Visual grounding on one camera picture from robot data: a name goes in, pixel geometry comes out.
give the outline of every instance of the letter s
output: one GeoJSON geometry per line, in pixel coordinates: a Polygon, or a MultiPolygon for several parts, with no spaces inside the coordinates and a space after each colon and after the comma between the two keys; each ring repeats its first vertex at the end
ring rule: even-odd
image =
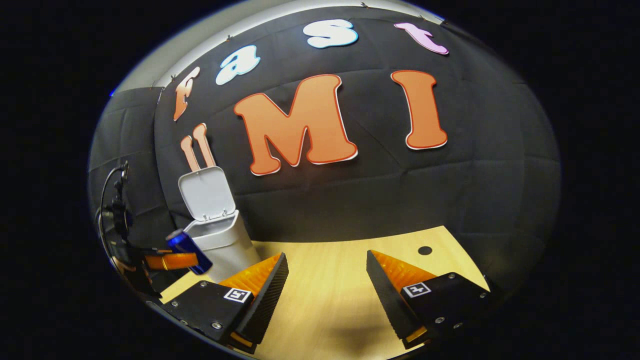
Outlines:
{"type": "Polygon", "coordinates": [[[349,45],[358,40],[358,33],[351,30],[352,23],[342,20],[322,20],[305,26],[302,32],[312,38],[307,43],[318,49],[329,46],[349,45]]]}

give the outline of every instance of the table surface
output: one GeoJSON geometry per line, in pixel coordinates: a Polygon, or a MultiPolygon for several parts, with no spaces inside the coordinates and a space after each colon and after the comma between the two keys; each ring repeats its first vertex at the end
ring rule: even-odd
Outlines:
{"type": "MultiPolygon", "coordinates": [[[[254,355],[263,360],[389,359],[409,352],[391,328],[366,270],[376,250],[439,276],[456,272],[489,287],[467,252],[444,227],[366,240],[253,242],[262,259],[284,252],[289,276],[254,355]],[[432,253],[420,255],[428,246],[432,253]]],[[[163,304],[206,275],[187,273],[162,292],[163,304]]]]}

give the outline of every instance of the letter f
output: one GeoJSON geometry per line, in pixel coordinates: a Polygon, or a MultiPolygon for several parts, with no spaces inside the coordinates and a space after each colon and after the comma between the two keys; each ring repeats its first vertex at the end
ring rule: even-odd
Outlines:
{"type": "Polygon", "coordinates": [[[173,121],[178,121],[178,118],[187,110],[187,98],[191,95],[191,89],[193,88],[193,78],[200,73],[200,67],[193,69],[184,80],[178,84],[175,88],[175,113],[173,113],[173,121]]]}

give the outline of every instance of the blue can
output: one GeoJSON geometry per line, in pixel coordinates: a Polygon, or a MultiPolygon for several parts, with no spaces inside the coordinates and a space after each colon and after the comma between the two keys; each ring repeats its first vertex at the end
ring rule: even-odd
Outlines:
{"type": "Polygon", "coordinates": [[[209,260],[209,258],[200,251],[198,245],[196,245],[189,234],[185,233],[183,229],[178,229],[169,234],[169,236],[166,237],[166,242],[173,252],[182,254],[186,252],[194,252],[196,254],[198,264],[197,266],[190,267],[189,270],[198,275],[206,273],[213,265],[211,260],[209,260]]]}

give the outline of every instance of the black padded wall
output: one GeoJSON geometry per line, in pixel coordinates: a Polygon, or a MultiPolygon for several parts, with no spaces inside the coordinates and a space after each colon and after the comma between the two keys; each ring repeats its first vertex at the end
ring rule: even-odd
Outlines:
{"type": "MultiPolygon", "coordinates": [[[[454,25],[374,8],[307,10],[236,35],[175,78],[161,92],[116,94],[92,150],[94,204],[106,172],[120,160],[133,159],[131,204],[136,214],[144,215],[136,217],[135,226],[142,222],[140,227],[150,229],[138,235],[140,244],[160,241],[174,224],[185,227],[193,220],[177,184],[190,172],[179,144],[205,122],[216,162],[253,240],[348,241],[444,225],[481,271],[507,291],[519,285],[545,248],[561,178],[549,121],[523,79],[454,25]],[[342,47],[309,46],[304,26],[328,19],[350,21],[358,40],[342,47]],[[449,54],[421,47],[394,27],[398,22],[429,31],[449,54]],[[217,85],[220,63],[247,45],[257,47],[260,63],[217,85]],[[174,122],[176,86],[196,66],[200,73],[188,107],[174,122]],[[403,89],[390,78],[395,70],[418,70],[436,79],[440,125],[449,136],[445,146],[423,151],[406,146],[410,118],[403,89]],[[234,105],[264,92],[289,113],[300,81],[319,74],[342,79],[340,112],[358,156],[313,165],[304,156],[307,138],[299,166],[282,161],[275,174],[253,175],[244,122],[234,105]]],[[[282,160],[273,147],[271,153],[282,160]]],[[[203,166],[197,147],[195,154],[203,166]]]]}
{"type": "MultiPolygon", "coordinates": [[[[161,88],[139,88],[114,94],[97,124],[88,165],[91,216],[100,206],[104,181],[112,168],[129,162],[125,201],[134,216],[129,241],[138,247],[166,248],[164,238],[175,230],[157,174],[154,150],[154,113],[161,88]]],[[[115,194],[114,175],[105,192],[109,205],[115,194]]],[[[104,221],[107,238],[118,236],[112,223],[104,221]]],[[[152,274],[154,287],[162,290],[178,279],[180,272],[152,274]]]]}

